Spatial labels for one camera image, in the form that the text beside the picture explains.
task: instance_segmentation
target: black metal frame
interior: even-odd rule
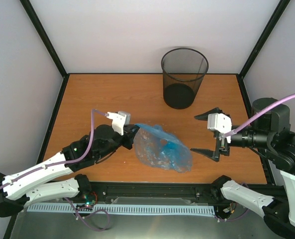
[[[37,30],[40,38],[42,39],[45,47],[47,48],[50,56],[52,57],[55,65],[57,66],[60,74],[63,77],[63,82],[60,88],[60,92],[56,101],[56,104],[53,109],[53,113],[50,119],[50,123],[42,143],[42,147],[40,150],[40,154],[37,160],[37,163],[42,162],[46,148],[48,146],[48,142],[51,136],[51,132],[60,108],[60,104],[64,95],[64,91],[69,80],[70,74],[66,72],[64,66],[62,65],[59,56],[57,55],[46,31],[44,30],[36,12],[33,9],[29,0],[20,0],[22,6],[24,7],[27,15],[29,16],[32,24],[34,25],[35,29]],[[251,116],[251,104],[249,101],[249,97],[246,91],[246,87],[244,85],[244,77],[248,73],[250,67],[252,66],[253,62],[255,61],[256,57],[258,56],[260,50],[262,49],[264,43],[267,41],[269,35],[271,34],[273,28],[277,24],[278,20],[280,19],[282,13],[285,11],[287,5],[289,4],[290,0],[280,0],[279,4],[277,5],[275,11],[273,12],[269,22],[267,23],[265,29],[263,30],[261,36],[259,37],[256,45],[254,46],[249,58],[247,59],[245,65],[243,66],[241,72],[239,74],[234,74],[237,76],[239,89],[242,95],[243,103],[247,112],[248,116]],[[263,165],[263,169],[265,172],[266,180],[268,182],[267,185],[249,185],[249,188],[261,192],[262,194],[266,195],[274,195],[279,197],[285,197],[285,191],[283,187],[274,187],[274,178],[272,175],[272,171],[268,161],[264,158],[261,158],[261,163]],[[102,202],[110,202],[111,199],[115,199],[116,196],[126,196],[126,197],[170,197],[170,198],[186,198],[191,201],[195,201],[198,203],[208,203],[209,205],[225,205],[228,202],[222,202],[220,204],[215,203],[210,197],[207,197],[203,192],[206,192],[209,189],[209,184],[155,184],[155,183],[103,183],[103,182],[95,182],[92,183],[93,188],[98,193],[98,200]],[[165,190],[166,195],[160,194],[159,189]],[[184,194],[181,194],[177,191],[183,190]],[[12,216],[10,222],[8,224],[7,230],[4,234],[4,239],[8,239],[11,236],[12,229],[14,227],[14,223],[16,220],[16,215]]]

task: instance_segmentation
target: plastic bag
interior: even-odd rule
[[[187,172],[192,168],[190,150],[173,134],[163,131],[159,125],[140,127],[134,138],[137,158],[144,164],[163,169]]]

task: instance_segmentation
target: wooden table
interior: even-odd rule
[[[129,112],[131,123],[159,124],[188,148],[214,149],[215,140],[207,130],[207,122],[194,119],[195,115],[214,107],[230,114],[233,124],[247,119],[235,75],[206,75],[193,105],[175,110],[163,100],[161,74],[73,74],[69,77],[44,158],[48,159],[89,133],[92,108],[102,112]],[[103,123],[111,124],[111,121],[95,115],[95,125]],[[224,174],[238,182],[266,183],[259,157],[248,149],[231,148],[230,156],[221,156],[219,163],[196,153],[192,155],[191,172],[178,173],[146,166],[136,158],[134,149],[120,148],[106,162],[60,179],[83,173],[91,181],[211,183]]]

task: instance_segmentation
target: gray floor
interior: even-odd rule
[[[103,227],[105,215],[88,219]],[[94,232],[74,215],[66,213],[20,213],[11,239],[279,239],[250,212],[241,220],[218,223],[214,218],[197,216],[120,216],[111,215],[109,230]]]

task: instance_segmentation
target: robotic arm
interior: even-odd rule
[[[89,135],[83,136],[80,140],[64,147],[53,157],[27,170],[12,175],[0,173],[0,186],[8,184],[0,190],[0,217],[17,214],[23,208],[37,202],[89,194],[91,186],[86,175],[79,174],[66,181],[47,182],[101,163],[121,146],[127,149],[132,148],[139,127],[129,124],[130,114],[109,112],[107,118],[112,120],[112,126],[102,124],[95,129],[91,149],[81,161],[69,163],[84,154],[89,144]],[[56,163],[58,164],[48,167],[49,164]],[[14,181],[15,178],[23,175],[25,176]]]
[[[275,101],[273,98],[254,101],[253,115]],[[218,201],[226,198],[245,206],[261,216],[276,234],[284,238],[295,238],[295,133],[290,131],[289,107],[279,105],[240,132],[226,138],[222,137],[222,134],[237,126],[233,126],[230,116],[219,108],[195,118],[207,121],[207,129],[212,131],[216,138],[216,147],[215,151],[201,148],[192,148],[191,151],[218,162],[221,154],[229,156],[232,146],[250,148],[256,154],[272,161],[280,170],[288,200],[259,194],[226,176],[221,176],[212,183],[214,197]]]

